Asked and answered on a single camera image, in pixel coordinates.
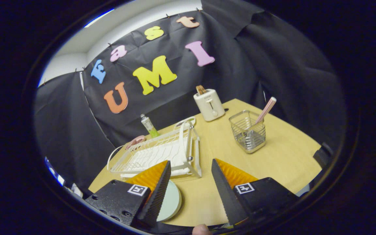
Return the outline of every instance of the yellow table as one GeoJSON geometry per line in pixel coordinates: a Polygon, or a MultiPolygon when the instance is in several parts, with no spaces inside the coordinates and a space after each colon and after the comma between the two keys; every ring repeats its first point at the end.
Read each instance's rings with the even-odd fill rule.
{"type": "MultiPolygon", "coordinates": [[[[212,159],[221,159],[241,170],[262,179],[272,177],[293,193],[306,186],[320,171],[313,159],[320,145],[292,125],[268,114],[265,116],[266,145],[252,154],[245,153],[234,140],[228,118],[242,110],[261,113],[261,110],[243,101],[233,99],[223,104],[229,110],[224,116],[206,122],[197,114],[195,129],[200,136],[200,166],[202,177],[179,176],[171,180],[182,194],[179,212],[164,223],[178,226],[208,226],[227,223],[227,217],[211,172],[212,159]]],[[[173,130],[170,125],[159,131],[173,130]]],[[[125,152],[122,148],[112,159],[114,165],[125,152]]],[[[106,167],[92,182],[89,190],[98,191],[110,180],[119,180],[118,173],[106,167]]]]}

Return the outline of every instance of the white toaster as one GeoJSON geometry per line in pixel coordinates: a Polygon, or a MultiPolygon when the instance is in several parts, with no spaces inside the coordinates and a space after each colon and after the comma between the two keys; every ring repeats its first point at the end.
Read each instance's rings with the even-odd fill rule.
{"type": "Polygon", "coordinates": [[[220,98],[213,89],[206,89],[206,92],[202,95],[195,94],[194,100],[207,122],[217,119],[225,113],[220,98]]]}

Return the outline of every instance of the black fabric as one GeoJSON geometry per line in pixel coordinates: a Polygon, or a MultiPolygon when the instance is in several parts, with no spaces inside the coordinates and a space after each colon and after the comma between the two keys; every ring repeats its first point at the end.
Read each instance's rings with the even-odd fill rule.
{"type": "Polygon", "coordinates": [[[79,73],[67,73],[37,89],[34,125],[42,156],[67,182],[86,194],[114,146],[95,122],[79,73]]]}
{"type": "MultiPolygon", "coordinates": [[[[245,18],[255,10],[250,24],[239,24],[232,30],[240,30],[235,39],[253,63],[259,89],[267,99],[271,96],[277,99],[270,113],[318,143],[326,142],[336,149],[344,134],[344,101],[338,78],[322,52],[276,16],[243,1],[224,2],[223,6],[215,5],[214,0],[202,0],[204,11],[222,19],[218,22],[226,28],[233,28],[231,21],[245,18]],[[241,14],[239,7],[247,14],[241,14]]],[[[257,100],[251,103],[263,108],[261,93],[257,95],[257,100]]]]}
{"type": "Polygon", "coordinates": [[[215,89],[222,102],[237,98],[249,102],[255,97],[258,79],[252,63],[231,38],[227,30],[206,12],[184,12],[147,24],[114,42],[88,65],[84,77],[85,95],[100,126],[116,145],[122,145],[138,135],[148,132],[140,122],[140,114],[150,117],[156,129],[161,129],[199,112],[193,95],[195,86],[215,89]],[[200,23],[197,28],[187,28],[176,20],[182,16],[194,17],[200,23]],[[160,26],[164,35],[147,40],[144,31],[160,26]],[[205,51],[215,62],[199,67],[194,54],[185,45],[202,41],[205,51]],[[115,62],[109,58],[113,49],[124,45],[127,54],[115,62]],[[176,80],[154,87],[148,95],[142,94],[142,86],[133,71],[139,67],[152,70],[152,61],[160,55],[166,56],[166,63],[176,80]],[[102,82],[91,77],[97,60],[102,60],[106,76],[102,82]],[[124,82],[128,106],[120,113],[112,113],[104,95],[113,90],[117,104],[121,103],[115,86],[124,82]]]}

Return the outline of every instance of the white dish rack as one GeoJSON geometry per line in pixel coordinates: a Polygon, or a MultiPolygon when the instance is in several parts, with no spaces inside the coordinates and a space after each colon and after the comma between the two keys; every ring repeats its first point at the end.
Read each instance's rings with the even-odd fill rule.
{"type": "Polygon", "coordinates": [[[199,142],[194,126],[186,121],[178,129],[131,146],[112,168],[109,168],[108,159],[107,169],[120,173],[123,178],[131,178],[169,160],[171,176],[193,174],[200,178],[199,142]]]}

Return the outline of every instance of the utensil holder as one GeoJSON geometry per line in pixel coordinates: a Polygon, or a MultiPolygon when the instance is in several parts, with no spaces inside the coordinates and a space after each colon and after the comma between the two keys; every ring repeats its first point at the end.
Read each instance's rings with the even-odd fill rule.
{"type": "Polygon", "coordinates": [[[236,143],[246,153],[253,153],[265,145],[264,120],[255,124],[258,116],[257,113],[243,110],[228,119],[236,143]]]}

